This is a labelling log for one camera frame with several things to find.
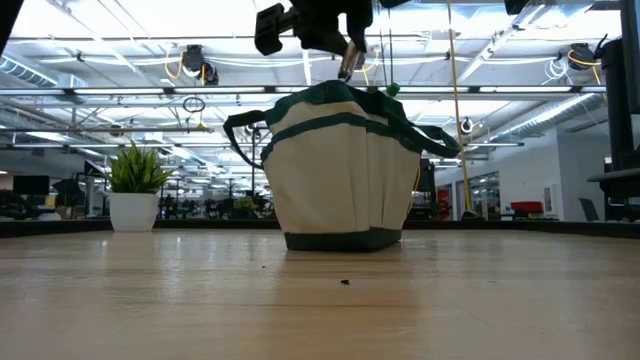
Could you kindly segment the silver ventilation duct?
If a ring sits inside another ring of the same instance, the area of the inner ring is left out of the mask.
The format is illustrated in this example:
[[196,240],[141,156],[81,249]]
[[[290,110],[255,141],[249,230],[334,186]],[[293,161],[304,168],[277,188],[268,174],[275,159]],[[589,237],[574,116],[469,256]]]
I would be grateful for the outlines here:
[[0,73],[35,87],[57,87],[58,76],[34,62],[9,53],[0,57]]
[[597,110],[604,104],[605,96],[599,93],[575,95],[563,101],[547,102],[497,129],[487,141],[500,143],[512,138],[524,138],[533,133],[544,132],[574,117]]

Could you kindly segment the long ceiling light strip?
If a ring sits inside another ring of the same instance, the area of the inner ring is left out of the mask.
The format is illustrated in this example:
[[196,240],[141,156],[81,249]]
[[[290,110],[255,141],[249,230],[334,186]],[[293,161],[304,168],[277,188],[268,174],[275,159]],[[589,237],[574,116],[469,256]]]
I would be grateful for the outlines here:
[[174,95],[264,93],[265,87],[78,88],[76,95]]
[[482,86],[479,93],[568,93],[571,86]]

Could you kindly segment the black monitor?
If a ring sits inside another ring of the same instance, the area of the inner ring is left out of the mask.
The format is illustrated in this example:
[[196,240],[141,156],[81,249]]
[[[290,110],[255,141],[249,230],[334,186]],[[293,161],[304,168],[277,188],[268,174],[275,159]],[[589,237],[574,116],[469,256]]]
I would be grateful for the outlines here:
[[46,175],[14,175],[12,191],[18,195],[48,195],[50,177]]

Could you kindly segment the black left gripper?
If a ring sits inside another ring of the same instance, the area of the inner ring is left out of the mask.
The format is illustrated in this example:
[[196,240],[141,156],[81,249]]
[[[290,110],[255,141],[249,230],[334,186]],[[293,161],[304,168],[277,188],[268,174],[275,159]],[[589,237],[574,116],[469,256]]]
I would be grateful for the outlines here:
[[[339,31],[338,16],[345,12],[343,0],[289,0],[297,12],[294,35],[305,50],[343,55],[347,42]],[[356,48],[367,52],[366,29],[373,22],[371,0],[349,0],[348,35]]]

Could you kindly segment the green plant in white pot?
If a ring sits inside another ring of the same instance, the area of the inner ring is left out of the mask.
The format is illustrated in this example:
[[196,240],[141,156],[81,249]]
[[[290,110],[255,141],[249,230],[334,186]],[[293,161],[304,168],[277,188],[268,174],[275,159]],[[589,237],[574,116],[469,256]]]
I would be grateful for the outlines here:
[[163,169],[157,152],[131,142],[114,159],[105,177],[110,187],[109,216],[116,232],[149,232],[159,205],[158,192],[172,171]]

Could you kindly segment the cream green canvas gardening bag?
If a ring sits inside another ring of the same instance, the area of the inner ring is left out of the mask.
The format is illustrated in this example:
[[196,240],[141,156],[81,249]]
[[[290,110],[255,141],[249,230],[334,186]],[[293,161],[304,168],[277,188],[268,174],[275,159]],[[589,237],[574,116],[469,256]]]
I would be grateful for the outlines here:
[[400,240],[421,156],[460,153],[442,128],[416,125],[382,91],[326,81],[266,111],[230,116],[223,129],[264,122],[271,138],[255,168],[268,180],[288,249],[367,252]]

